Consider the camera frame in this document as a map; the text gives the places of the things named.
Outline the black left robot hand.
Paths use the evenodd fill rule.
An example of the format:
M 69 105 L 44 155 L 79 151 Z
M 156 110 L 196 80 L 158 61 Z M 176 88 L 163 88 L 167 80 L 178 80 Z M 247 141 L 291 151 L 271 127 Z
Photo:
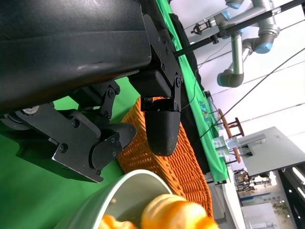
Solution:
M 0 132 L 19 144 L 18 157 L 100 183 L 137 134 L 110 123 L 123 77 L 140 94 L 150 150 L 170 156 L 182 72 L 138 1 L 1 1 Z

